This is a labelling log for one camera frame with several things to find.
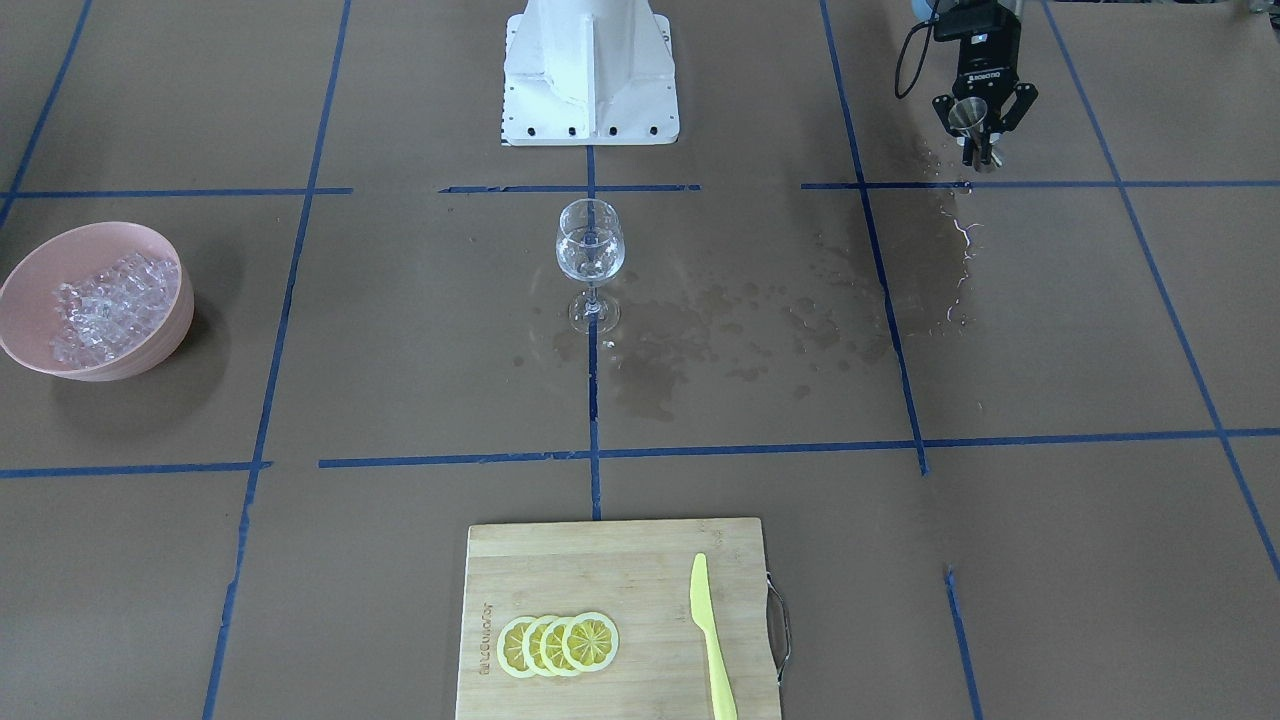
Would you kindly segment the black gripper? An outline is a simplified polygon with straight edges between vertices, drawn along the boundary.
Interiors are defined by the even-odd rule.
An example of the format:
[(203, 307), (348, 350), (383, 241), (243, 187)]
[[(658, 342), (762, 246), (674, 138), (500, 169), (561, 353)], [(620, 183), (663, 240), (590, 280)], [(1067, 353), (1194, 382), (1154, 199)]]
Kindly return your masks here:
[(1021, 3), (936, 3), (932, 38), (957, 41), (957, 69), (951, 95), (933, 97), (932, 106), (943, 128), (963, 147), (963, 164), (977, 159), (977, 99), (1012, 105), (988, 124), (986, 165), (1001, 167), (997, 136), (1012, 132), (1038, 99), (1034, 85), (1018, 85), (1021, 38)]

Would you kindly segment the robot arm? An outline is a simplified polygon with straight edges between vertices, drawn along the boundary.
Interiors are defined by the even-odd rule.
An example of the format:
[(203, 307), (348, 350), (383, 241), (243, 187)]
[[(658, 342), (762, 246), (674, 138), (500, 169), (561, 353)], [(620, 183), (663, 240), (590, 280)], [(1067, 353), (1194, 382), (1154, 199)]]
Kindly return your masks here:
[(1004, 165), (998, 141), (1016, 129), (1038, 97), (1038, 88), (1018, 74), (1021, 47), (1021, 1), (913, 1), (927, 33), (920, 59), (933, 42), (957, 42), (951, 90), (932, 99), (943, 129), (963, 150), (963, 164), (979, 173)]

